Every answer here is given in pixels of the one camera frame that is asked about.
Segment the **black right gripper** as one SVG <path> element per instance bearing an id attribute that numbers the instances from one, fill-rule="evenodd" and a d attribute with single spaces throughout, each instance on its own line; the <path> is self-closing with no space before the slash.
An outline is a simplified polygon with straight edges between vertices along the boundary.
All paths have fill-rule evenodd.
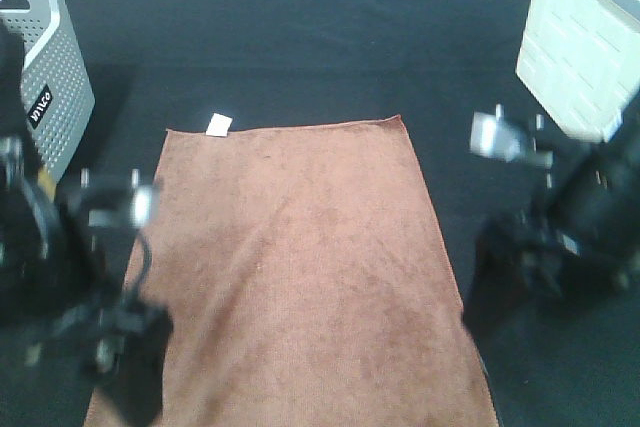
<path id="1" fill-rule="evenodd" d="M 462 321 L 489 337 L 534 300 L 562 302 L 580 279 L 580 242 L 525 212 L 489 218 L 475 239 L 475 268 Z"/>

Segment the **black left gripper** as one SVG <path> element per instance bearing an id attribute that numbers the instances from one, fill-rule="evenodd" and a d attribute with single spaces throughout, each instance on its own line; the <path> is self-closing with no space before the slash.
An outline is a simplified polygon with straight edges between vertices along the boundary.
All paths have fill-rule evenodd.
<path id="1" fill-rule="evenodd" d="M 163 368 L 173 321 L 167 307 L 123 292 L 96 296 L 29 333 L 35 358 L 75 356 L 127 426 L 149 426 L 163 409 Z"/>

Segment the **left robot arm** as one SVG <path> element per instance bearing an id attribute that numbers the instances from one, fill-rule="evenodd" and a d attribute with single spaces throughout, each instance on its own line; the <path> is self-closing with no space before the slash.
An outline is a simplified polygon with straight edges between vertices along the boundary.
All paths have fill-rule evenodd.
<path id="1" fill-rule="evenodd" d="M 173 322 L 145 301 L 145 275 L 122 285 L 107 270 L 98 231 L 126 230 L 152 252 L 143 229 L 158 187 L 83 175 L 57 189 L 26 120 L 25 47 L 1 32 L 1 422 L 56 426 L 73 388 L 102 392 L 128 426 L 163 408 L 163 367 Z"/>

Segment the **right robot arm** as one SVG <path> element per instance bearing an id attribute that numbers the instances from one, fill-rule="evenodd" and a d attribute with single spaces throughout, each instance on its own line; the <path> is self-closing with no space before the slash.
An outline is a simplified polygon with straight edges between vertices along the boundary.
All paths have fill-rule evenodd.
<path id="1" fill-rule="evenodd" d="M 528 205 L 490 217 L 476 237 L 462 322 L 477 341 L 534 299 L 601 297 L 639 270 L 639 98 L 606 142 L 559 149 L 542 132 L 502 112 L 473 116 L 472 153 L 545 172 Z"/>

